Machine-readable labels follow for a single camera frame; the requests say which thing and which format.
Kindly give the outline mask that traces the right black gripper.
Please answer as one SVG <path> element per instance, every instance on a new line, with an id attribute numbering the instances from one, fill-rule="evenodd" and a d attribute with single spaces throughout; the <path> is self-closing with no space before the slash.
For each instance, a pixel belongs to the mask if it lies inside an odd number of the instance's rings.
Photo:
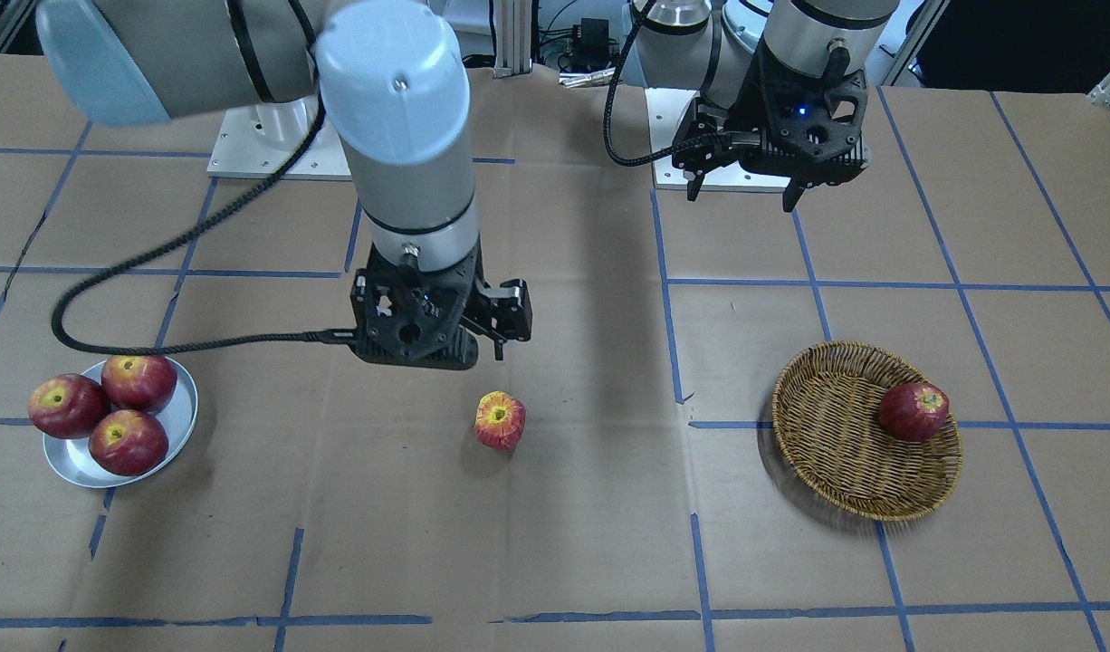
<path id="1" fill-rule="evenodd" d="M 505 360 L 509 341 L 529 341 L 529 288 L 522 278 L 490 285 L 480 244 L 443 271 L 421 271 L 417 257 L 389 261 L 376 245 L 351 292 L 356 329 L 349 347 L 369 363 L 467 370 L 480 359 L 477 337 Z"/>

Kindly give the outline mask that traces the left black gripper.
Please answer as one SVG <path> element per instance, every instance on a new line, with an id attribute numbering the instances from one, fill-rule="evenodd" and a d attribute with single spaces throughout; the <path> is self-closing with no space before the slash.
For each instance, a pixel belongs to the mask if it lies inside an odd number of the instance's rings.
<path id="1" fill-rule="evenodd" d="M 845 42 L 827 42 L 827 54 L 807 76 L 761 43 L 730 108 L 692 100 L 672 146 L 672 164 L 687 178 L 688 202 L 700 195 L 705 173 L 733 162 L 746 172 L 789 177 L 783 190 L 787 214 L 805 191 L 841 185 L 865 172 L 871 162 L 861 128 L 866 76 L 847 71 L 852 57 Z"/>

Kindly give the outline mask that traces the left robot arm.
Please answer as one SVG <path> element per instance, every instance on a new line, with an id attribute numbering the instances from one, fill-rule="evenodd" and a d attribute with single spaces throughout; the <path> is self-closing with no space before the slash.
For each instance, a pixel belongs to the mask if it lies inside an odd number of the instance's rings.
<path id="1" fill-rule="evenodd" d="M 608 87 L 692 91 L 672 143 L 620 154 L 618 165 L 667 159 L 694 201 L 717 169 L 786 178 L 783 210 L 805 191 L 856 180 L 871 154 L 862 139 L 869 99 L 866 59 L 895 1 L 774 1 L 753 32 L 747 1 L 630 1 L 630 28 Z"/>

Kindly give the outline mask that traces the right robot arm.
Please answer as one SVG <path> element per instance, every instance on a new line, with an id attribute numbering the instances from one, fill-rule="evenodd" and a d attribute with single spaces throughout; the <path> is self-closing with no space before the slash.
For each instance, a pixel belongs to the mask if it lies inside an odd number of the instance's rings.
<path id="1" fill-rule="evenodd" d="M 124 355 L 65 330 L 81 293 L 182 248 L 282 180 L 324 126 L 339 138 L 369 219 L 365 267 L 351 290 L 355 327 L 160 347 L 158 354 L 258 342 L 350 347 L 369 363 L 465 370 L 477 338 L 504 357 L 531 338 L 529 289 L 483 275 L 468 117 L 471 86 L 455 30 L 422 1 L 42 1 L 36 29 L 68 98 L 91 122 L 178 117 L 315 100 L 305 136 L 266 177 L 182 235 L 72 285 L 51 314 L 72 350 Z"/>

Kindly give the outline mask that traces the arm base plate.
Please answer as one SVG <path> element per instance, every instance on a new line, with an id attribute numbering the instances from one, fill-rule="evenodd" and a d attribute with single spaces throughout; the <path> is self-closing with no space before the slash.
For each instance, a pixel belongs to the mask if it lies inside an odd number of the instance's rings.
<path id="1" fill-rule="evenodd" d="M 646 88 L 646 114 L 649 127 L 650 149 L 658 151 L 674 144 L 676 132 L 686 123 L 686 112 L 697 91 L 675 88 Z M 682 169 L 665 157 L 653 164 L 655 188 L 685 191 L 687 178 Z M 781 193 L 789 177 L 746 172 L 738 162 L 718 167 L 705 173 L 703 190 L 751 191 L 751 193 Z"/>
<path id="2" fill-rule="evenodd" d="M 320 107 L 316 96 L 287 103 L 228 109 L 206 173 L 219 178 L 263 178 L 289 159 L 307 136 Z M 350 181 L 347 158 L 336 130 L 324 120 L 315 140 L 283 175 L 286 180 Z"/>

